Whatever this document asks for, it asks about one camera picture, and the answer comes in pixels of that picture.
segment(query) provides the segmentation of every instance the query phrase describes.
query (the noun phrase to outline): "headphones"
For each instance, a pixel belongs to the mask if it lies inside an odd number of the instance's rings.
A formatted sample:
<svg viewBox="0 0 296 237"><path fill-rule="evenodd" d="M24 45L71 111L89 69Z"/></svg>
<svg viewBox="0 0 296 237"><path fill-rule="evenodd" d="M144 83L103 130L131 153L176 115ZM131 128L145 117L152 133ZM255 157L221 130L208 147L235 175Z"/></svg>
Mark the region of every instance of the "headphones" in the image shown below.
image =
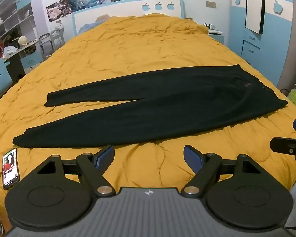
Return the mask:
<svg viewBox="0 0 296 237"><path fill-rule="evenodd" d="M204 26L206 26L207 28L211 29L211 30L214 30L215 29L215 26L213 24L206 24L204 23Z"/></svg>

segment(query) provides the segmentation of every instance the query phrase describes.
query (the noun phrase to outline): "wall switch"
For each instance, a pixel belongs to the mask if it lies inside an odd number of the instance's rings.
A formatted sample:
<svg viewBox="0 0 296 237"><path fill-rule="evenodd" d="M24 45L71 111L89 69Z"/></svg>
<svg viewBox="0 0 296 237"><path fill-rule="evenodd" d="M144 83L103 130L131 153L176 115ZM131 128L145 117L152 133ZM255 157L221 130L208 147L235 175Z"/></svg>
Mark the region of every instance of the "wall switch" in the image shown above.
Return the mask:
<svg viewBox="0 0 296 237"><path fill-rule="evenodd" d="M206 1L206 7L217 9L217 3Z"/></svg>

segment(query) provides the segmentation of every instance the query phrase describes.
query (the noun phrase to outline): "pant leg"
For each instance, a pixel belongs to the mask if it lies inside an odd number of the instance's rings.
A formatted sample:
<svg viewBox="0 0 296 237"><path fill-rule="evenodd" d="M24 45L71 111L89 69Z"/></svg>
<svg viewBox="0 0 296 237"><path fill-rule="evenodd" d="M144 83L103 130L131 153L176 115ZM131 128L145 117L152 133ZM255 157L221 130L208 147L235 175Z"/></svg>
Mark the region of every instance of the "pant leg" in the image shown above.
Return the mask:
<svg viewBox="0 0 296 237"><path fill-rule="evenodd" d="M272 112L287 104L262 85L206 87L85 111L30 128L13 139L27 148L88 148L181 137Z"/></svg>
<svg viewBox="0 0 296 237"><path fill-rule="evenodd" d="M117 77L73 88L51 92L45 106L59 106L83 101L130 101L154 96L202 89L205 85L233 82L240 76L247 81L259 82L257 78L241 69L239 65L219 67L186 67L163 69Z"/></svg>

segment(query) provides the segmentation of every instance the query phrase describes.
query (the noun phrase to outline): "blue apple decal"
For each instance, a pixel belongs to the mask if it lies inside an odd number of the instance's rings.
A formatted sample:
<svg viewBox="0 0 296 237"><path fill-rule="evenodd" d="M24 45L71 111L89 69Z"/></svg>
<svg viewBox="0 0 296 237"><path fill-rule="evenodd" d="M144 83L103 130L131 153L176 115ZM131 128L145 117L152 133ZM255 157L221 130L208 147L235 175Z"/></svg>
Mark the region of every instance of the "blue apple decal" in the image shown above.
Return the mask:
<svg viewBox="0 0 296 237"><path fill-rule="evenodd" d="M241 0L235 0L236 5L239 5L240 4L240 1Z"/></svg>
<svg viewBox="0 0 296 237"><path fill-rule="evenodd" d="M167 8L168 8L169 10L173 11L173 10L174 10L174 4L173 4L172 2L169 3L169 4L167 5Z"/></svg>
<svg viewBox="0 0 296 237"><path fill-rule="evenodd" d="M143 9L143 11L149 11L150 10L149 5L147 3L145 3L145 5L143 5L141 8Z"/></svg>
<svg viewBox="0 0 296 237"><path fill-rule="evenodd" d="M278 3L278 1L276 1L276 0L275 0L275 3L273 3L273 5L274 5L274 9L273 9L273 11L274 11L276 14L281 15L282 12L283 12L283 6L280 5L280 4Z"/></svg>
<svg viewBox="0 0 296 237"><path fill-rule="evenodd" d="M162 10L162 7L161 7L162 4L158 3L158 4L155 4L155 9L157 11L161 11Z"/></svg>

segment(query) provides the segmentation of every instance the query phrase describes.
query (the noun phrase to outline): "wardrobe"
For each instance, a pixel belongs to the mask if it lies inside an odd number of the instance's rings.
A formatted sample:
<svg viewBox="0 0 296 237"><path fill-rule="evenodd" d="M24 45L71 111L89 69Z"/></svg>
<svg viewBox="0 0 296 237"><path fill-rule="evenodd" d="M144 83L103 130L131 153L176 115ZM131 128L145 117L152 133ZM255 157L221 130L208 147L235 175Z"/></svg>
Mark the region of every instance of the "wardrobe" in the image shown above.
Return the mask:
<svg viewBox="0 0 296 237"><path fill-rule="evenodd" d="M277 86L290 41L293 0L231 0L228 47Z"/></svg>

